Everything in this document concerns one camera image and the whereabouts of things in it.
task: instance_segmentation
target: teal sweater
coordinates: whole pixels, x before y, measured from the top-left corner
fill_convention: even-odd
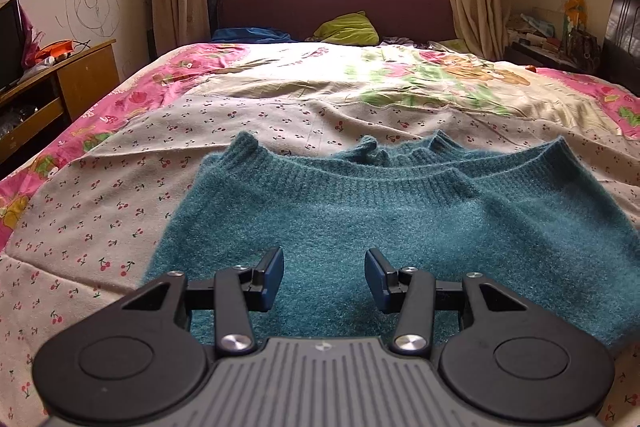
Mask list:
[[[640,323],[636,231],[561,138],[500,154],[440,132],[390,148],[365,137],[303,158],[243,132],[204,158],[146,279],[206,279],[272,246],[286,268],[274,308],[254,314],[259,337],[389,334],[396,318],[375,309],[364,279],[372,247],[441,280],[485,273],[607,344]],[[445,315],[440,339],[453,332]],[[209,319],[192,331],[210,339]]]

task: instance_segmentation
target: wooden desk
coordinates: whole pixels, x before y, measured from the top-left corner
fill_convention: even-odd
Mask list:
[[[21,105],[38,108],[36,113],[0,138],[0,177],[9,174],[13,164],[20,165],[21,158],[25,161],[37,154],[118,86],[114,42],[111,39],[79,52],[0,94],[0,113]]]

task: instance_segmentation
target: headboard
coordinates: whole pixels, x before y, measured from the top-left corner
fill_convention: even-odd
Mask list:
[[[219,0],[218,27],[271,26],[302,41],[322,23],[360,10],[380,37],[456,38],[449,0]]]
[[[640,0],[613,0],[598,76],[640,96]]]

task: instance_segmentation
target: green pillow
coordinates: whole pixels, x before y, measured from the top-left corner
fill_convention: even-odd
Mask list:
[[[340,15],[325,22],[314,33],[316,39],[329,44],[377,46],[380,38],[364,12]]]

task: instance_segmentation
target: television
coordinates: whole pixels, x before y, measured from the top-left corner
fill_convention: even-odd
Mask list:
[[[0,89],[20,79],[22,54],[24,53],[24,29],[18,0],[10,0],[0,6]]]

